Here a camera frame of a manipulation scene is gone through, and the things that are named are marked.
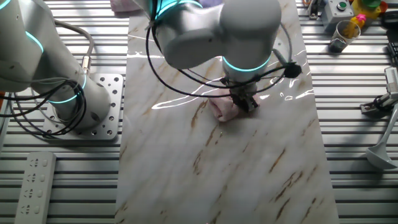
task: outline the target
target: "pink object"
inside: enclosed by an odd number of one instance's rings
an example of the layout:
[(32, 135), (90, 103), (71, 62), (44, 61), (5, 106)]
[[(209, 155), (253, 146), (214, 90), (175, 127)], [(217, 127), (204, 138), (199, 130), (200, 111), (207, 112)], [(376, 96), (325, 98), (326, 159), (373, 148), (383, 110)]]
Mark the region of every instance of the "pink object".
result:
[(114, 12), (131, 12), (140, 9), (133, 0), (111, 0), (111, 8)]
[(366, 16), (364, 14), (358, 14), (356, 18), (358, 19), (359, 22), (361, 21), (366, 22)]
[[(219, 89), (215, 95), (228, 95), (229, 90)], [(254, 100), (260, 105), (260, 98), (255, 95)], [(236, 106), (231, 97), (210, 98), (210, 109), (218, 121), (226, 122), (235, 118), (239, 114), (239, 107)]]

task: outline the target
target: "marble board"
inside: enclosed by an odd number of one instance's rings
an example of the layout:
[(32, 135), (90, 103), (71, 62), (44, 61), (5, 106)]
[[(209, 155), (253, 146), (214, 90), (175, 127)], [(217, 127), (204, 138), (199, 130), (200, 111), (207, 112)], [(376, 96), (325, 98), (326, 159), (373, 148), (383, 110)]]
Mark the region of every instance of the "marble board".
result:
[[(157, 81), (146, 59), (148, 20), (130, 18), (116, 223), (338, 223), (297, 8), (294, 0), (279, 2), (303, 73), (259, 94), (256, 112), (227, 123), (214, 118), (207, 99)], [(278, 38), (287, 45), (282, 29)], [(150, 48), (167, 83), (214, 91), (167, 65), (153, 40)], [(216, 80), (221, 61), (193, 70)], [(272, 56), (267, 69), (276, 66)]]

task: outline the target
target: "mounting plate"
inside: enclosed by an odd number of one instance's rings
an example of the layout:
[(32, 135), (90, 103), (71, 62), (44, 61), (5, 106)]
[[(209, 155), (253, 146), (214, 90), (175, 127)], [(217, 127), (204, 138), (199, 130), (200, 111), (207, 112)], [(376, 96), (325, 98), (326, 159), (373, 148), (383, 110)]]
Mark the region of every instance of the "mounting plate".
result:
[[(110, 141), (118, 135), (119, 115), (122, 101), (122, 92), (124, 79), (120, 74), (100, 74), (94, 73), (90, 75), (94, 82), (103, 85), (111, 97), (111, 108), (106, 118), (97, 126), (84, 131), (71, 131), (63, 136), (57, 136), (56, 139), (61, 140), (95, 140), (95, 141)], [(59, 121), (54, 114), (53, 106), (51, 104), (47, 107), (47, 116), (54, 118), (54, 121)], [(56, 132), (64, 128), (63, 124), (58, 124), (52, 120), (44, 120), (44, 130), (51, 130)]]

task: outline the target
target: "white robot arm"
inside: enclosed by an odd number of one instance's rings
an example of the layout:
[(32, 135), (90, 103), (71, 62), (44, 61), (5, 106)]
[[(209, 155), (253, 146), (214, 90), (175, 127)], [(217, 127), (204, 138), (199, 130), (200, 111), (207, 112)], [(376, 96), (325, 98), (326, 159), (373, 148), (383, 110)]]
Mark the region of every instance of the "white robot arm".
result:
[[(223, 56), (225, 84), (236, 86), (264, 73), (273, 51), (282, 65), (291, 61), (274, 48), (281, 20), (278, 0), (227, 0), (207, 9), (194, 0), (134, 1), (149, 16), (159, 49), (176, 69)], [(251, 111), (258, 106), (252, 98), (256, 90), (251, 82), (230, 92), (238, 106)]]

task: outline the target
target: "clear plastic cup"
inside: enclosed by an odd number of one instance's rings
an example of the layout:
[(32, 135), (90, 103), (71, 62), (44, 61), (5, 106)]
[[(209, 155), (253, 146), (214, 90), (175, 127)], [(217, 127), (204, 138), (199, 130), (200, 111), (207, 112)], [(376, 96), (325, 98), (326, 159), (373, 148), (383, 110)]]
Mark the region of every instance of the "clear plastic cup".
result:
[(352, 21), (340, 21), (336, 31), (330, 40), (329, 51), (334, 53), (342, 52), (350, 43), (361, 35), (361, 29)]

